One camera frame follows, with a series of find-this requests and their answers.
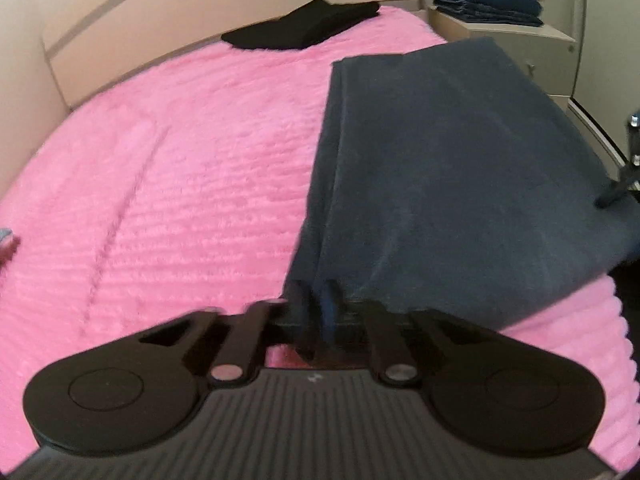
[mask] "beige headboard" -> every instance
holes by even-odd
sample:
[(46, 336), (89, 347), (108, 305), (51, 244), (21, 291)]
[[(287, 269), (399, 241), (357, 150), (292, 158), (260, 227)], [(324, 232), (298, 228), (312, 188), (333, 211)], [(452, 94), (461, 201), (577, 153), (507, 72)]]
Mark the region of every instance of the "beige headboard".
[(47, 19), (44, 46), (60, 90), (73, 107), (172, 53), (282, 16), (308, 1), (75, 0)]
[(0, 198), (68, 113), (47, 65), (40, 30), (33, 0), (2, 0)]

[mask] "bed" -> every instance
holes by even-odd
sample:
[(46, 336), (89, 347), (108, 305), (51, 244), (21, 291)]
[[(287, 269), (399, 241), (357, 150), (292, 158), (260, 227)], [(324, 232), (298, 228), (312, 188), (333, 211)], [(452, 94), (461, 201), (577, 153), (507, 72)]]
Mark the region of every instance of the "bed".
[[(197, 19), (190, 32), (153, 29), (170, 42), (142, 41), (138, 51), (132, 46), (145, 32), (122, 34), (92, 71), (95, 49), (116, 31), (105, 1), (118, 19), (129, 16), (118, 25), (125, 29), (148, 10), (143, 0), (93, 1), (50, 25), (52, 70), (78, 108), (0, 202), (0, 223), (22, 239), (0, 271), (2, 470), (36, 447), (20, 406), (43, 366), (200, 306), (238, 313), (279, 295), (305, 214), (331, 63), (444, 42), (394, 6), (302, 51), (211, 42), (304, 2), (283, 0), (213, 28)], [(408, 2), (400, 6), (417, 10)], [(176, 56), (184, 49), (192, 52)], [(640, 406), (620, 310), (602, 277), (505, 333), (600, 378), (607, 409), (591, 449), (623, 471), (640, 457)], [(271, 362), (296, 358), (279, 349)]]

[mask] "pink bedspread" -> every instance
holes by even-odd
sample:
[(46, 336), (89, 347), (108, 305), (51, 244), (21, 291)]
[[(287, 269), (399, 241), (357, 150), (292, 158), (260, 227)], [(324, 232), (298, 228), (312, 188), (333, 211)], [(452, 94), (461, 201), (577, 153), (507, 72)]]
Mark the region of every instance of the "pink bedspread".
[[(68, 118), (0, 203), (22, 238), (0, 272), (0, 468), (36, 447), (21, 395), (43, 366), (198, 306), (279, 295), (332, 61), (439, 43), (383, 8), (302, 52), (208, 46)], [(610, 279), (508, 333), (597, 373), (608, 405), (593, 449), (635, 462), (638, 385)]]

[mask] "gray fabric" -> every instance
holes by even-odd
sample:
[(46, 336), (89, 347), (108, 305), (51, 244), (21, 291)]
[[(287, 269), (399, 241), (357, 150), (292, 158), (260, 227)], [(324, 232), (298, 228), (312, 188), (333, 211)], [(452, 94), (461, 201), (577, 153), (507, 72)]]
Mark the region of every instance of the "gray fabric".
[(492, 40), (334, 64), (287, 279), (503, 328), (640, 242), (631, 198)]

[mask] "ribbed black surface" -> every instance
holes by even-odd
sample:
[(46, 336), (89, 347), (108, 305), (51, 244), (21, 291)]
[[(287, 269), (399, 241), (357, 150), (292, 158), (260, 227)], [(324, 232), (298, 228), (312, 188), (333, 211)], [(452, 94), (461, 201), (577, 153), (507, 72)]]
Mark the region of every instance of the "ribbed black surface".
[(366, 370), (263, 370), (219, 390), (179, 434), (109, 458), (36, 452), (11, 480), (604, 480), (587, 450), (502, 458), (443, 430), (417, 393)]

